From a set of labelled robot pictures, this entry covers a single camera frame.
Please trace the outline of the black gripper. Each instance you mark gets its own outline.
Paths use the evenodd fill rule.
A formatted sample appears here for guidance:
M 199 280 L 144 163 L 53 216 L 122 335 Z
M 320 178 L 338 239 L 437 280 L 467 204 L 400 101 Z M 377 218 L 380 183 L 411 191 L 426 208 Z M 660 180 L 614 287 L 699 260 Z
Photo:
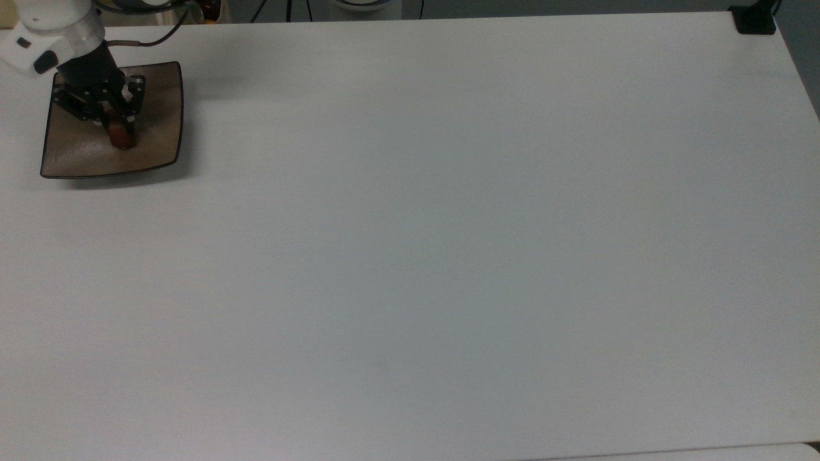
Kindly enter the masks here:
M 120 120 L 132 138 L 146 93 L 143 75 L 127 76 L 115 63 L 108 44 L 58 66 L 51 100 L 82 122 L 97 122 L 109 139 L 120 134 Z

